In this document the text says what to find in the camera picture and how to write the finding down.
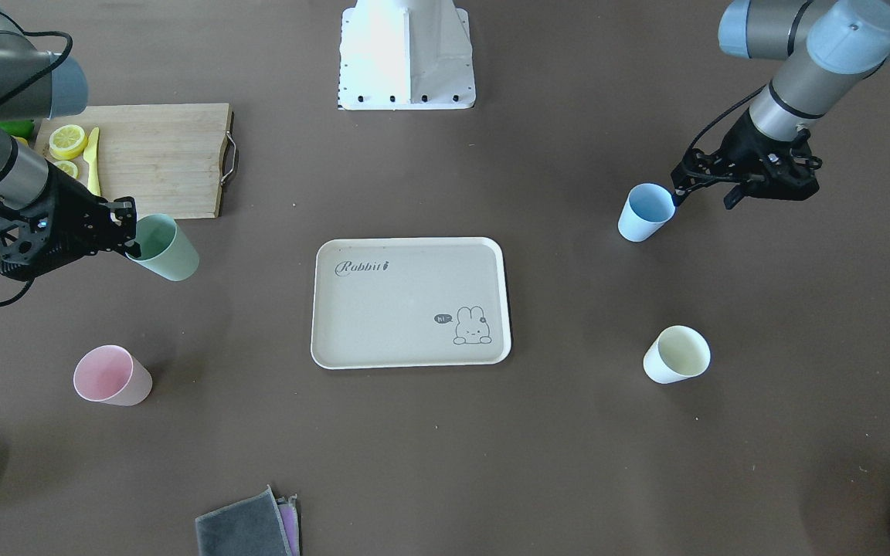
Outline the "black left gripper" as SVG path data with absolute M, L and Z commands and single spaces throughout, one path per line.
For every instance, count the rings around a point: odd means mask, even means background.
M 744 114 L 713 154 L 696 147 L 683 154 L 671 172 L 672 204 L 677 208 L 692 192 L 718 183 L 732 183 L 724 197 L 727 210 L 745 198 L 807 200 L 820 190 L 816 172 L 822 166 L 809 147 L 810 137 L 809 130 L 801 129 L 788 141 L 773 140 Z

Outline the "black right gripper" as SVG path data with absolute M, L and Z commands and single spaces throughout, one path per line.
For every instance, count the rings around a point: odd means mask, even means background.
M 139 259 L 136 235 L 134 198 L 95 197 L 53 165 L 31 204 L 15 210 L 0 200 L 1 270 L 14 280 L 35 279 L 99 251 Z

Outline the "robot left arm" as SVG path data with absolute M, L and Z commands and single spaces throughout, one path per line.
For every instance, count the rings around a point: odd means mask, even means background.
M 721 50 L 740 59 L 779 60 L 717 151 L 689 144 L 672 170 L 674 205 L 692 192 L 732 184 L 742 199 L 804 201 L 822 165 L 809 145 L 813 125 L 863 79 L 890 61 L 890 1 L 732 1 L 718 29 Z

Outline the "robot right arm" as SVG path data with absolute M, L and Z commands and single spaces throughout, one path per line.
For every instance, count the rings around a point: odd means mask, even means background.
M 0 6 L 0 120 L 77 115 L 87 81 L 70 50 L 40 52 Z M 112 202 L 0 128 L 0 274 L 29 281 L 84 256 L 141 253 L 134 200 Z

